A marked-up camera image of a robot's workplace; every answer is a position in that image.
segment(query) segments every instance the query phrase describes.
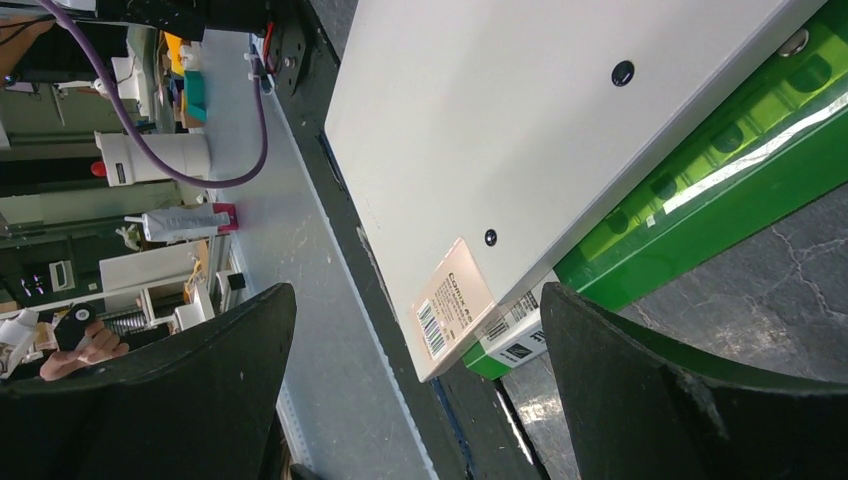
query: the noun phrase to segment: black hole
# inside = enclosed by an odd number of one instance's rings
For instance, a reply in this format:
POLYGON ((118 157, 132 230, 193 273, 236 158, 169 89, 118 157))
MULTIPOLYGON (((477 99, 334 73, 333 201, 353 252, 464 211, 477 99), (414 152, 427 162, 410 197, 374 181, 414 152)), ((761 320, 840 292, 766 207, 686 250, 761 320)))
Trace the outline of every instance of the black hole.
POLYGON ((786 81, 801 93, 813 93, 827 85, 831 75, 833 75, 833 67, 817 53, 804 62, 801 68, 790 75, 786 81))
POLYGON ((661 200, 668 200, 677 193, 677 183, 674 182, 674 177, 663 173, 651 183, 651 191, 661 200))
POLYGON ((612 84, 616 87, 623 87, 633 80, 633 75, 636 74, 636 66, 630 60, 625 60, 612 69, 612 84))
POLYGON ((498 243, 498 232, 493 229, 486 230, 486 245, 494 247, 498 243))
POLYGON ((607 217, 607 225, 609 225, 610 230, 616 235, 626 232, 627 225, 629 224, 630 220, 627 218, 627 215, 618 208, 607 217))
POLYGON ((742 146, 743 141, 745 133, 734 123, 713 137, 710 143, 721 153, 733 153, 742 146))

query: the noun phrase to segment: white container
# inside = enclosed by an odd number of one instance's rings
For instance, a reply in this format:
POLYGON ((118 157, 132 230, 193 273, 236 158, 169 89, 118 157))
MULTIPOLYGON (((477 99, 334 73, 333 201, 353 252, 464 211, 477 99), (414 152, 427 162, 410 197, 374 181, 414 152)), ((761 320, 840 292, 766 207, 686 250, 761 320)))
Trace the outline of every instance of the white container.
MULTIPOLYGON (((206 178, 209 175, 209 146, 203 135, 144 135, 143 138, 150 149, 174 170, 192 177, 206 178)), ((103 153, 110 187, 170 178, 153 165, 128 135, 94 132, 94 139, 103 153)))

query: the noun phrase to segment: white box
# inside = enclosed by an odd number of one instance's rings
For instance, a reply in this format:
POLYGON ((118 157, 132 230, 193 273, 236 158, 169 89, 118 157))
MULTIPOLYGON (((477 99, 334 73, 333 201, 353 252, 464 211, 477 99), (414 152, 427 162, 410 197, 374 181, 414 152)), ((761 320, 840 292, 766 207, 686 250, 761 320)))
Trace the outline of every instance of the white box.
POLYGON ((823 4, 361 0, 325 128, 419 379, 458 238, 515 301, 823 4))

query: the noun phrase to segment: purple cable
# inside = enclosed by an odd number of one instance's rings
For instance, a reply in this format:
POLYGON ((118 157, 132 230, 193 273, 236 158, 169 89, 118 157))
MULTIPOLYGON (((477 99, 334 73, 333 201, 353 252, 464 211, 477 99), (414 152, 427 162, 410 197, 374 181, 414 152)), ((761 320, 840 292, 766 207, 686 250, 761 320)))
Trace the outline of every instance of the purple cable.
MULTIPOLYGON (((167 163, 162 161, 162 159, 156 156, 156 154, 153 153, 153 150, 147 146, 144 139, 141 138, 141 134, 136 130, 132 119, 126 109, 124 109, 124 105, 121 103, 120 97, 118 96, 118 86, 112 80, 112 76, 106 70, 106 66, 103 65, 103 62, 100 60, 100 56, 94 50, 94 46, 91 45, 91 42, 88 41, 88 38, 85 37, 82 30, 77 27, 73 19, 71 19, 71 17, 62 10, 62 7, 53 3, 53 0, 37 1, 39 5, 44 7, 54 17, 56 17, 56 22, 68 30, 68 32, 71 33, 71 36, 74 37, 74 40, 79 43, 79 46, 85 53, 85 56, 88 57, 88 61, 91 62, 91 66, 94 67, 94 71, 97 72, 97 76, 103 81, 103 86, 106 87, 106 92, 109 94, 109 99, 115 107, 115 112, 118 114, 121 124, 127 130, 127 133, 130 137, 132 137, 133 141, 138 145, 141 151, 147 155, 147 158, 149 158, 151 162, 153 162, 153 165, 155 165, 156 168, 175 180, 179 180, 195 187, 213 189, 230 188, 247 183, 250 180, 253 180, 253 178, 262 171, 262 167, 265 166, 265 160, 268 157, 268 126, 265 123, 265 111, 262 108, 262 89, 259 84, 260 79, 258 75, 255 75, 253 78, 253 94, 256 98, 256 106, 259 112, 259 130, 262 134, 262 151, 259 152, 259 160, 257 160, 256 165, 241 177, 232 178, 230 180, 200 180, 198 178, 190 177, 182 172, 174 170, 167 163)), ((258 59, 252 60, 251 66, 254 72, 261 69, 261 63, 258 59)))

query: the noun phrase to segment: purple hose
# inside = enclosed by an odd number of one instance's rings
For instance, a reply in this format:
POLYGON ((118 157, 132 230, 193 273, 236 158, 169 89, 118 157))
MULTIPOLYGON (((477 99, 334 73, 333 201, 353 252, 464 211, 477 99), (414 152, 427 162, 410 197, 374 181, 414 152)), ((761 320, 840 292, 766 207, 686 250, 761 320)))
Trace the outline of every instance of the purple hose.
MULTIPOLYGON (((121 103, 120 97, 118 96, 118 86, 112 80, 112 76, 106 70, 106 66, 103 65, 103 62, 100 60, 100 56, 97 55, 97 52, 95 52, 94 46, 91 45, 91 42, 88 41, 85 34, 82 33, 79 27, 77 27, 73 19, 71 19, 71 17, 65 13, 60 6, 53 3, 53 0, 37 1, 39 5, 44 7, 54 17, 56 17, 56 22, 68 30, 71 33, 71 36, 74 37, 74 40, 79 43, 79 46, 85 53, 85 56, 88 57, 88 61, 91 62, 91 66, 94 67, 94 71, 97 72, 97 76, 103 81, 103 86, 106 87, 106 92, 109 94, 109 99, 112 101, 112 105, 115 107, 115 112, 118 114, 118 118, 121 120, 121 124, 124 126, 124 129, 126 129, 129 136, 132 137, 133 141, 138 145, 141 151, 147 155, 147 158, 153 162, 153 165, 155 165, 156 168, 163 171, 174 180, 179 180, 189 185, 194 185, 195 187, 212 189, 230 188, 247 183, 250 180, 253 180, 253 178, 262 171, 262 167, 265 166, 265 159, 268 157, 268 126, 265 123, 265 111, 262 108, 262 89, 259 85, 259 76, 255 76, 253 79, 253 94, 256 98, 257 111, 259 112, 259 131, 262 134, 262 151, 259 153, 259 160, 256 162, 256 165, 241 177, 230 180, 200 180, 190 177, 182 172, 174 170, 167 163, 163 162, 162 159, 157 157, 156 154, 153 153, 153 150, 147 146, 144 139, 141 138, 141 134, 136 130, 132 119, 124 109, 124 105, 121 103)), ((253 59, 251 61, 251 65, 254 72, 261 70, 262 65, 258 59, 253 59)))

